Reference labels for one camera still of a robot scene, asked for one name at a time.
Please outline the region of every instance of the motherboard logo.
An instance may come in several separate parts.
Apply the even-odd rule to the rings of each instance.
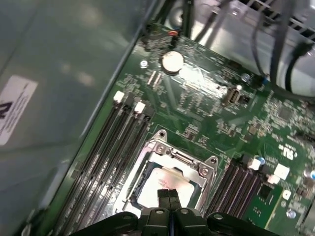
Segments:
[[[13,102],[6,102],[0,104],[0,119],[5,119],[8,111],[12,107]]]
[[[293,160],[293,158],[297,157],[297,152],[295,147],[292,147],[289,144],[281,145],[279,144],[279,149],[282,151],[282,155],[287,159]]]

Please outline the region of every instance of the sticker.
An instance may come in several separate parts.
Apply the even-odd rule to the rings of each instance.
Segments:
[[[5,145],[30,101],[37,82],[11,76],[0,93],[0,145]]]

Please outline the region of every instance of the gray metal panel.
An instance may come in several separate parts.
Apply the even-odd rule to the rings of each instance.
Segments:
[[[220,15],[223,14],[223,19],[219,16],[217,17],[216,22],[221,21],[222,24],[213,41],[211,49],[227,58],[238,61],[248,69],[258,73],[250,47],[252,31],[258,20],[258,12],[248,7],[255,1],[258,0],[250,0],[248,5],[244,5],[238,2],[238,0],[235,0],[231,3],[230,9],[220,11]],[[218,2],[220,1],[195,0],[196,18],[192,31],[192,39],[195,39],[200,30],[203,28],[211,10],[213,10],[212,6],[217,5]],[[170,13],[168,18],[169,21],[166,22],[168,26],[171,27],[180,25],[182,14],[181,5],[182,1],[178,0]],[[292,22],[299,25],[301,30],[289,30],[287,44],[283,50],[282,61],[279,68],[278,85],[282,87],[284,87],[284,72],[286,71],[291,51],[296,43],[306,40],[306,38],[300,33],[307,27],[303,24],[299,24],[297,21],[292,20]],[[201,40],[201,44],[206,44],[211,30],[209,30],[208,34]],[[261,32],[257,39],[260,61],[266,73],[269,72],[270,58],[274,41],[272,33],[272,30]],[[294,71],[292,72],[292,89],[295,93],[306,96],[315,96],[314,60],[315,58],[312,56],[301,58],[297,62]]]
[[[17,48],[0,91],[12,75],[38,86],[0,147],[2,236],[50,202],[153,0],[45,0],[33,18],[39,1],[11,2],[0,1],[0,68]]]

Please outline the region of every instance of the chip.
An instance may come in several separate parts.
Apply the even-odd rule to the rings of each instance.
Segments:
[[[266,201],[268,200],[271,191],[272,188],[264,184],[259,191],[259,196]]]
[[[249,132],[250,134],[255,135],[255,134],[257,133],[257,128],[254,127],[254,126],[250,126],[250,128],[248,129],[248,132]]]
[[[252,140],[252,135],[247,134],[247,135],[244,136],[244,139],[249,142],[249,141]]]
[[[279,118],[289,120],[291,117],[291,111],[287,107],[282,107],[278,114]]]
[[[194,186],[185,178],[165,169],[154,168],[138,198],[143,207],[158,206],[159,189],[176,189],[182,207],[187,207],[194,192]]]

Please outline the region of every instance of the black cable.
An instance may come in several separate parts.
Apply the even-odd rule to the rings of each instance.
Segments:
[[[284,48],[288,25],[295,9],[296,0],[286,0],[282,4],[281,21],[275,31],[275,42],[272,50],[272,57],[270,62],[270,82],[273,85],[277,84],[278,68]]]
[[[267,23],[268,25],[278,24],[278,21],[274,21],[266,17],[263,13],[260,14],[257,25],[252,33],[252,40],[251,40],[251,48],[252,48],[252,55],[254,57],[257,69],[262,77],[267,77],[267,74],[263,71],[260,60],[258,56],[258,46],[257,46],[257,34],[259,29]]]
[[[166,8],[161,9],[161,11],[160,11],[161,12],[161,17],[160,17],[160,19],[158,21],[160,24],[162,24],[162,25],[165,24],[165,21],[166,21],[168,15],[169,15],[169,13],[170,13],[174,3],[175,3],[175,1],[176,0],[165,0],[167,5],[166,5]]]
[[[174,2],[175,2],[174,0],[165,0],[165,2],[163,4],[163,6],[161,7],[160,11],[158,11],[154,21],[158,22],[161,19],[161,17],[163,15],[165,15],[165,12],[168,11],[169,5],[170,4],[173,5]]]
[[[184,0],[182,33],[185,37],[191,37],[194,23],[194,0]]]
[[[228,5],[232,1],[233,0],[222,0],[222,2],[218,5],[218,8],[223,8],[223,7],[225,7],[226,5]],[[211,15],[209,16],[205,26],[200,31],[200,33],[197,35],[197,37],[195,39],[195,42],[197,42],[197,43],[200,42],[200,40],[206,35],[206,33],[210,29],[210,27],[213,24],[213,22],[216,20],[216,17],[217,17],[217,13],[212,12]]]
[[[277,86],[277,76],[278,76],[278,67],[282,55],[282,50],[284,47],[284,42],[286,39],[286,34],[288,31],[288,25],[290,23],[290,19],[293,15],[295,9],[296,0],[287,0],[285,4],[282,5],[281,10],[281,21],[278,24],[277,30],[275,32],[275,43],[272,51],[272,57],[270,62],[270,82],[271,88],[278,95],[294,99],[294,100],[308,100],[315,101],[315,97],[302,96],[293,94],[279,86]]]
[[[267,75],[263,72],[261,66],[260,66],[260,62],[259,62],[259,56],[258,56],[258,51],[257,51],[257,32],[259,30],[259,27],[261,24],[264,24],[264,23],[268,23],[268,24],[279,24],[280,21],[273,21],[273,20],[270,20],[268,17],[266,17],[265,15],[262,14],[262,16],[260,16],[259,18],[259,21],[256,25],[256,28],[254,29],[254,32],[252,34],[252,53],[254,55],[254,59],[255,59],[255,62],[257,64],[257,67],[258,67],[258,70],[259,70],[259,73],[261,74],[262,77],[266,77]],[[305,47],[305,49],[303,48],[298,48],[296,47],[295,48],[295,51],[304,51],[304,53],[302,54],[305,54],[307,53],[309,50],[307,49],[307,47]],[[292,58],[291,60],[291,65],[289,65],[290,67],[294,67],[295,65],[295,59]],[[292,70],[290,68],[288,68],[288,71],[286,73],[286,79],[287,78],[290,78],[289,81],[291,81],[291,74],[292,74]],[[297,95],[297,94],[294,94],[294,93],[291,93],[279,86],[277,86],[277,84],[272,84],[271,83],[271,88],[272,90],[276,93],[276,94],[279,94],[281,95],[282,97],[284,98],[287,98],[287,99],[292,99],[292,100],[306,100],[306,101],[315,101],[315,97],[309,97],[309,96],[302,96],[302,95]]]
[[[307,42],[301,42],[299,43],[292,52],[292,59],[289,63],[289,66],[286,71],[285,75],[285,89],[287,91],[292,92],[292,86],[291,86],[291,78],[292,78],[292,70],[296,64],[296,62],[300,59],[300,57],[303,57],[306,55],[307,52],[309,52],[313,48],[313,43],[307,43]]]
[[[265,19],[265,15],[261,14],[259,17],[259,20],[257,22],[257,25],[252,33],[252,43],[251,43],[251,47],[252,47],[252,55],[254,57],[257,69],[260,73],[260,75],[262,77],[266,77],[265,72],[262,70],[261,65],[260,65],[260,61],[259,61],[259,57],[258,57],[258,47],[257,47],[257,34],[258,34],[258,30],[260,29],[260,27],[263,25],[264,23],[264,19]]]

